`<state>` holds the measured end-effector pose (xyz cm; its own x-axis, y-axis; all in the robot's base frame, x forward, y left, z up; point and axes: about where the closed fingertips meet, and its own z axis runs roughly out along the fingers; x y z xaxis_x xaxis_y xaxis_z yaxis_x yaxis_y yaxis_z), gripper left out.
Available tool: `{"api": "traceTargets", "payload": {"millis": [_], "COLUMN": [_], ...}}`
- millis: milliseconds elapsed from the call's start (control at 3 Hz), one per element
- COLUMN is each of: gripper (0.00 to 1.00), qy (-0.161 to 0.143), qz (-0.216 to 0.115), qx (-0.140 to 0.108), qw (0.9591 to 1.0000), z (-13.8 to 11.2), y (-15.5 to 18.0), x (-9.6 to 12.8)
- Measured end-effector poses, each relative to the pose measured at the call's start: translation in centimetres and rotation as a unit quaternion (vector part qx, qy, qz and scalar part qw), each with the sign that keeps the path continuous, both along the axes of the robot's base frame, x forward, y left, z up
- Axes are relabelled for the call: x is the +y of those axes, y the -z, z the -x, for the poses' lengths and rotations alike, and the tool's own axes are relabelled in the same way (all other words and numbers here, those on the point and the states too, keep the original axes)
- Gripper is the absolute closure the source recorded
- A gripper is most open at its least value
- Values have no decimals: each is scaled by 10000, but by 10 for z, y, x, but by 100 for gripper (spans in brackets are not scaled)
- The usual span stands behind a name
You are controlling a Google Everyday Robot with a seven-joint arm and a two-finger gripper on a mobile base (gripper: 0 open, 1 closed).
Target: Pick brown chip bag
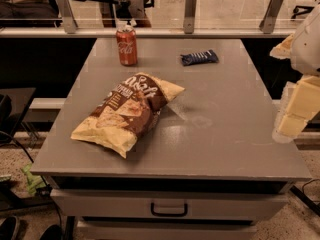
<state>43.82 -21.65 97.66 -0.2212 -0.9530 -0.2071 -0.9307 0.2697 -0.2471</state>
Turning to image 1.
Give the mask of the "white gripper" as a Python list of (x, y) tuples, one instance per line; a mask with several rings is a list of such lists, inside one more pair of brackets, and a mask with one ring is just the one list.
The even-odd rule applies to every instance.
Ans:
[(276, 137), (296, 138), (307, 123), (320, 112), (320, 5), (272, 48), (269, 55), (291, 60), (291, 67), (303, 76), (297, 83), (287, 82), (276, 116)]

